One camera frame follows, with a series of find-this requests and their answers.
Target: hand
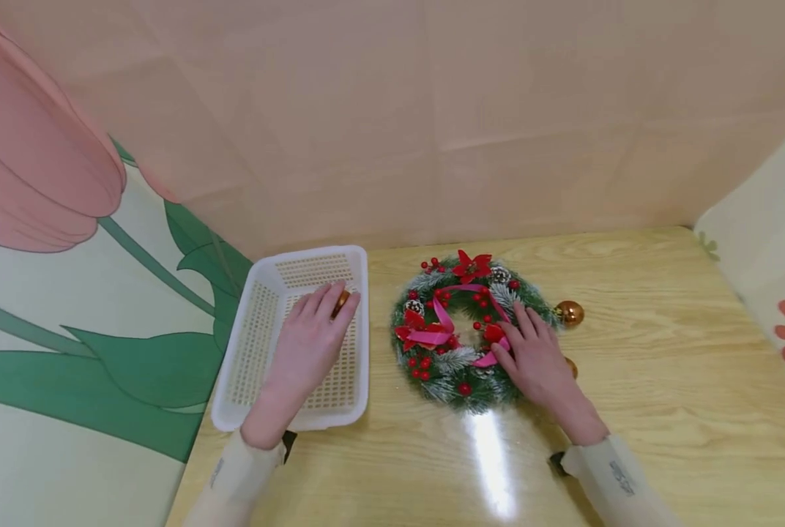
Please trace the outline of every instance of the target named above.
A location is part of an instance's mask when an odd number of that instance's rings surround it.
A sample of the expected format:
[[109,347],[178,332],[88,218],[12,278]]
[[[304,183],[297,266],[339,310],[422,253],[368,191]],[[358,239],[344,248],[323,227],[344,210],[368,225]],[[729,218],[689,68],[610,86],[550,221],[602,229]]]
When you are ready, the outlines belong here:
[[513,304],[518,328],[507,322],[498,324],[515,356],[499,344],[492,345],[500,365],[521,393],[533,403],[546,407],[574,444],[600,443],[609,429],[583,395],[565,361],[554,328],[531,307]]
[[241,426],[250,446],[274,449],[305,399],[336,364],[360,303],[360,294],[352,294],[331,320],[344,288],[345,282],[327,283],[304,295],[287,315],[264,388]]

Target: white plastic basket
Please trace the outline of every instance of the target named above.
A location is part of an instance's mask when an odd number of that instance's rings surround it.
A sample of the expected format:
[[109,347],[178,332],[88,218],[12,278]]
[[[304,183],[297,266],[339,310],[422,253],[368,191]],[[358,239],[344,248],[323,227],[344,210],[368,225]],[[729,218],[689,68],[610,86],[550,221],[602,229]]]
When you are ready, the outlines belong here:
[[321,430],[357,421],[369,399],[369,276],[366,251],[356,245],[300,250],[252,266],[239,300],[231,338],[217,379],[211,420],[223,432],[243,423],[275,352],[293,304],[326,282],[345,280],[360,292],[360,306],[345,335],[341,356],[310,395],[289,429]]

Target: wooden table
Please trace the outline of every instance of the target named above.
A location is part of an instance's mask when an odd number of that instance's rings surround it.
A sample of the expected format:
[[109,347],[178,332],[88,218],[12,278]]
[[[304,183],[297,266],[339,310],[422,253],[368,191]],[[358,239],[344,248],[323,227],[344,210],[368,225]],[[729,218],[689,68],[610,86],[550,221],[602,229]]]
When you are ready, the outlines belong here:
[[[548,456],[565,440],[530,405],[455,414],[411,389],[388,343],[419,262],[458,246],[370,253],[370,400],[358,423],[302,433],[255,526],[597,526]],[[661,228],[465,244],[556,303],[579,382],[687,526],[785,526],[785,367],[690,231]],[[206,416],[173,505],[180,526],[227,435]]]

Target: pink tulip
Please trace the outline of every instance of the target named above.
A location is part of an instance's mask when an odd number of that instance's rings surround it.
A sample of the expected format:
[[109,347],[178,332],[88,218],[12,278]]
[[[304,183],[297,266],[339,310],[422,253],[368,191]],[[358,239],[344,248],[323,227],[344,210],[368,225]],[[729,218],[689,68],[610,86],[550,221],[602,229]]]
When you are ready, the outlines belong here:
[[70,249],[117,209],[125,185],[108,135],[0,32],[0,245]]

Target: sleeve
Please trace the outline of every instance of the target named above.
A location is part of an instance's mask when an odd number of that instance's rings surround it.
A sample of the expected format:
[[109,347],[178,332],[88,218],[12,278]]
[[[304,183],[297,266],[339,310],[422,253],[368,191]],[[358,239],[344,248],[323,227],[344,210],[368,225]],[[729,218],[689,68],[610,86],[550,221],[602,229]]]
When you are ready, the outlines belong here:
[[638,460],[618,436],[591,447],[573,446],[563,469],[579,479],[607,527],[680,527],[682,524],[648,486]]
[[183,526],[248,527],[255,502],[286,451],[283,443],[272,450],[254,449],[239,431],[233,433]]

